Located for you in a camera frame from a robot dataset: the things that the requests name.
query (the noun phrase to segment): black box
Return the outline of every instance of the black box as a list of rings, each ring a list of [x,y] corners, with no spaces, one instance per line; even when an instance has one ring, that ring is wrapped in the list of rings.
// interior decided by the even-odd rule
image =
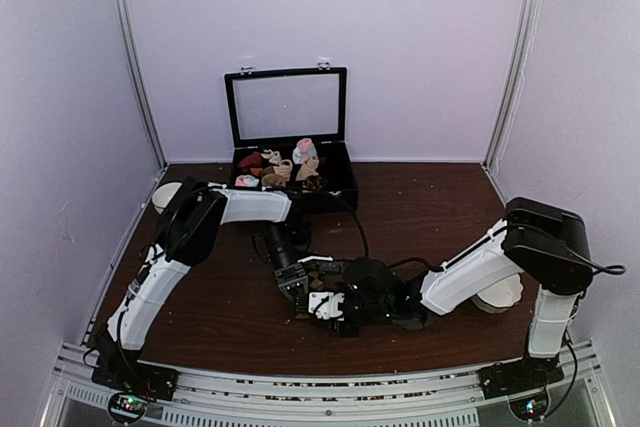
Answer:
[[[235,146],[230,185],[242,174],[238,163],[255,151],[278,150],[291,159],[297,142],[309,137],[326,162],[318,168],[328,181],[324,193],[304,194],[309,214],[358,208],[358,185],[345,140],[347,69],[250,71],[224,77]],[[294,164],[287,186],[300,188]],[[327,193],[344,202],[331,198]]]

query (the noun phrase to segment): white wall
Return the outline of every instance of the white wall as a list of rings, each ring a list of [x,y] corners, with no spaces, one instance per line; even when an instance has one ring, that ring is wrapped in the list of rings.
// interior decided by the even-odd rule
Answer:
[[[640,425],[640,0],[542,0],[497,180],[581,214],[598,276],[574,324],[592,337],[624,425]]]
[[[155,164],[112,0],[0,0],[0,424],[33,425]]]
[[[521,0],[128,0],[151,108],[174,162],[228,160],[222,77],[242,65],[350,69],[359,160],[484,158]]]

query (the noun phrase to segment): black cable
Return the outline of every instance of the black cable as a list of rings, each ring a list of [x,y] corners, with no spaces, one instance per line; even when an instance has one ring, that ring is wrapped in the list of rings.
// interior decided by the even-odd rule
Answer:
[[[284,192],[285,194],[303,194],[304,191],[302,188],[296,188],[293,186],[289,186],[286,187],[284,189],[277,189],[277,188],[272,188],[269,189],[272,192]],[[362,226],[362,223],[360,222],[360,218],[358,217],[358,213],[353,209],[353,207],[349,204],[349,202],[347,202],[346,200],[342,199],[341,197],[337,196],[337,195],[333,195],[330,192],[323,192],[323,191],[317,191],[317,192],[313,192],[313,193],[309,193],[309,195],[324,195],[325,197],[328,197],[330,199],[335,200],[336,202],[338,202],[339,204],[343,205],[344,207],[347,208],[347,210],[349,211],[349,213],[351,214],[351,217],[353,218],[353,221],[356,224],[356,227],[358,228],[358,232],[360,233],[360,239],[362,240],[362,250],[363,250],[363,257],[369,257],[369,241],[367,240],[367,234],[364,231],[364,227]]]
[[[118,345],[118,351],[120,352],[120,356],[122,357],[122,360],[124,361],[125,365],[131,371],[131,373],[136,377],[136,379],[138,379],[138,381],[142,383],[142,379],[140,378],[138,373],[135,371],[135,369],[131,367],[131,364],[127,360],[127,357],[124,355],[124,349],[122,348],[122,342],[120,341],[120,334],[122,330],[122,318],[124,317],[125,312],[127,312],[127,310],[123,310],[122,312],[120,312],[120,315],[118,316],[118,322],[116,324],[116,344]]]
[[[187,203],[187,200],[189,200],[191,197],[194,197],[196,195],[200,195],[201,193],[206,192],[208,190],[211,190],[211,189],[210,189],[210,187],[207,186],[207,187],[200,187],[199,189],[196,189],[196,190],[194,190],[192,192],[189,192],[187,194],[187,196],[184,199],[182,199],[182,201],[180,202],[180,205],[178,205],[178,208],[175,210],[175,212],[171,216],[171,220],[169,221],[169,228],[173,225],[173,222],[176,220],[176,217],[180,213],[180,210]]]
[[[269,259],[267,257],[264,257],[261,253],[260,250],[258,250],[258,244],[256,243],[256,239],[260,238],[264,241],[264,237],[262,235],[258,235],[258,234],[251,234],[251,245],[253,246],[253,251],[256,253],[256,255],[258,256],[258,258],[267,265],[270,265]]]
[[[578,357],[576,356],[575,350],[573,350],[573,346],[571,345],[571,339],[569,339],[569,336],[566,334],[566,332],[565,332],[565,342],[567,344],[567,348],[569,349],[569,352],[571,352],[571,357],[573,357],[573,375],[571,377],[571,382],[569,383],[569,387],[567,388],[566,392],[564,393],[560,401],[549,412],[547,412],[544,415],[545,420],[551,417],[553,414],[555,414],[558,411],[558,409],[562,406],[564,401],[567,400],[567,397],[569,397],[569,393],[571,393],[571,389],[573,388],[573,385],[576,383],[576,378],[578,377]]]
[[[324,299],[322,299],[318,305],[316,305],[313,309],[313,316],[315,317],[316,314],[318,313],[318,311],[320,310],[320,307],[322,307],[324,304],[326,304],[327,302],[329,302],[329,296],[327,295]]]
[[[427,270],[432,272],[444,272],[444,269],[437,265],[432,265],[427,259],[423,257],[407,257],[406,259],[399,260],[398,262],[394,262],[393,264],[389,264],[387,266],[388,269],[393,270],[396,267],[400,267],[401,265],[410,264],[411,262],[417,262],[426,267]]]
[[[96,351],[96,348],[93,347],[87,350],[84,354],[82,354],[82,363],[87,367],[91,367],[92,369],[95,367],[95,365],[87,364],[87,357],[89,356],[89,354],[91,354],[91,352],[95,352],[95,351]]]
[[[158,255],[158,249],[156,249],[156,245],[155,245],[155,244],[151,244],[151,243],[149,243],[149,244],[144,244],[144,245],[140,248],[140,250],[138,251],[138,258],[139,258],[142,262],[147,263],[147,262],[145,261],[145,259],[147,258],[147,256],[149,255],[149,252],[150,252],[151,250],[153,250],[153,257],[149,260],[149,262],[153,262],[154,260],[156,260],[156,259],[159,257],[159,255]]]
[[[353,207],[351,207],[349,202],[347,202],[346,200],[338,197],[337,195],[332,195],[328,192],[324,194],[336,200],[338,203],[344,205],[349,210],[349,213],[351,214],[351,217],[353,217],[353,221],[355,222],[356,227],[358,228],[358,232],[360,232],[360,239],[362,240],[362,249],[364,251],[362,256],[369,257],[369,241],[367,240],[367,234],[364,231],[364,227],[362,226],[362,223],[360,222],[358,213],[353,209]]]
[[[555,244],[557,244],[560,247],[562,247],[563,249],[565,249],[570,255],[576,257],[577,259],[579,259],[580,261],[584,262],[589,267],[594,269],[596,272],[593,275],[597,275],[597,274],[600,274],[600,273],[609,274],[609,275],[622,275],[627,271],[627,268],[624,265],[619,265],[618,264],[618,265],[602,266],[602,265],[596,264],[595,262],[593,262],[593,261],[587,259],[586,257],[583,257],[579,253],[577,253],[575,250],[573,250],[567,244],[562,242],[560,239],[554,237],[553,235],[548,233],[546,230],[543,230],[540,227],[536,227],[535,225],[530,225],[530,224],[509,224],[508,230],[515,230],[515,229],[529,230],[531,232],[535,232],[537,234],[540,234],[543,237],[545,237],[546,239],[554,242]]]

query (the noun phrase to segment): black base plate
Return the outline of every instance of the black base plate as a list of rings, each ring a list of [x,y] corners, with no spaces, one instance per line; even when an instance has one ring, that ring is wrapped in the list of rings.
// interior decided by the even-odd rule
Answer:
[[[515,360],[506,364],[494,364],[478,371],[480,386],[485,399],[510,396],[540,389],[547,384],[564,379],[560,367],[553,367],[545,372],[529,372],[523,368],[522,360]]]
[[[173,400],[173,393],[176,390],[178,383],[178,371],[174,369],[168,369],[166,367],[157,367],[155,365],[147,364],[135,364],[135,369],[138,375],[142,379],[148,379],[151,386],[151,393],[149,394],[146,386],[127,386],[124,382],[116,380],[115,376],[109,372],[98,361],[91,380],[98,385],[104,385],[112,389],[131,392],[138,397],[147,397],[151,395],[157,400]]]

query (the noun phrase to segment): white cup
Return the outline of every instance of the white cup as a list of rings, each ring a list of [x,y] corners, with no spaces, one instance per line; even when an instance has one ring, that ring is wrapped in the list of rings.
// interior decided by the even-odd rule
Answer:
[[[169,202],[181,185],[182,182],[169,182],[168,184],[161,185],[156,189],[153,193],[153,197],[151,197],[151,203],[156,209],[156,212],[161,214],[164,211],[165,207],[169,205]]]

